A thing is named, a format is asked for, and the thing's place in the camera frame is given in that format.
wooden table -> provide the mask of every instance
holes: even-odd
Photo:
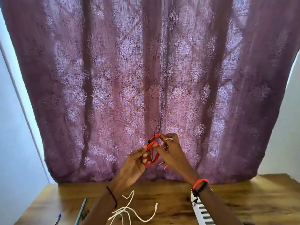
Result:
[[[59,213],[62,214],[59,225],[73,225],[84,198],[87,198],[84,210],[91,209],[105,186],[106,182],[47,185],[15,225],[54,225]],[[246,224],[300,224],[300,183],[286,174],[259,175],[251,181],[211,188]],[[135,194],[130,206],[141,218],[150,218],[158,203],[156,215],[147,224],[198,224],[190,204],[189,184],[138,181],[125,195],[132,190]],[[127,202],[121,199],[119,207]],[[133,213],[130,215],[133,225],[145,225]],[[127,214],[124,218],[124,224],[129,224]],[[113,224],[122,224],[121,217]]]

curtain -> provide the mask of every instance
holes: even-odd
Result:
[[[300,0],[1,0],[57,182],[110,180],[158,132],[211,183],[257,174]],[[171,168],[142,178],[182,180]]]

black wristband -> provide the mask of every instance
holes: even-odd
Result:
[[[117,199],[115,198],[115,196],[113,195],[113,193],[111,192],[111,190],[108,188],[108,186],[106,187],[107,190],[109,191],[109,193],[111,194],[111,196],[113,197],[113,199],[115,200],[115,209],[117,208],[118,206],[118,201]]]
[[[199,197],[199,193],[201,193],[205,189],[206,186],[208,186],[207,181],[204,182],[204,184],[200,187],[200,189],[198,189],[198,191],[192,189],[194,197]]]

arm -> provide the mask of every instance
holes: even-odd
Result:
[[[146,166],[144,163],[151,162],[150,151],[146,152],[146,148],[147,146],[145,145],[130,153],[118,174],[108,185],[117,201],[123,191],[136,182],[145,171]],[[82,225],[105,225],[114,210],[115,200],[110,192],[105,189],[104,194],[92,208]]]
[[[193,186],[201,177],[197,171],[192,168],[186,158],[179,144],[177,134],[170,133],[165,136],[160,133],[160,135],[166,141],[166,144],[157,148],[160,156],[171,168],[181,174],[182,177]],[[195,190],[200,189],[202,185],[203,183],[200,183]],[[216,225],[242,225],[242,222],[233,211],[231,211],[209,187],[206,187],[199,193],[199,198]]]

white cable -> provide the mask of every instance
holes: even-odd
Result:
[[[122,197],[124,197],[125,199],[128,199],[131,195],[132,195],[132,197],[131,197],[129,203],[128,203],[125,207],[119,208],[118,210],[112,212],[112,214],[114,213],[114,215],[113,215],[112,217],[109,217],[109,218],[108,218],[108,220],[111,220],[111,219],[112,219],[110,225],[112,225],[112,223],[113,223],[114,219],[117,217],[117,215],[121,215],[121,217],[122,217],[122,225],[124,225],[124,222],[123,222],[123,216],[122,216],[122,214],[121,214],[122,212],[126,212],[126,213],[128,214],[128,217],[129,217],[129,223],[130,223],[130,225],[131,225],[131,219],[130,219],[129,212],[126,211],[127,208],[130,209],[130,210],[132,210],[132,211],[135,213],[135,215],[137,216],[137,218],[138,218],[139,220],[141,220],[142,222],[144,222],[144,223],[149,222],[149,221],[152,220],[152,218],[155,216],[155,213],[156,213],[156,210],[157,210],[158,203],[155,204],[154,214],[151,216],[151,218],[148,219],[148,220],[143,220],[143,219],[141,219],[141,218],[137,215],[137,213],[136,213],[132,208],[128,207],[128,205],[131,203],[131,201],[132,201],[132,199],[133,199],[133,196],[134,196],[134,190],[130,193],[130,195],[129,195],[128,197],[125,197],[124,195],[122,195]]]

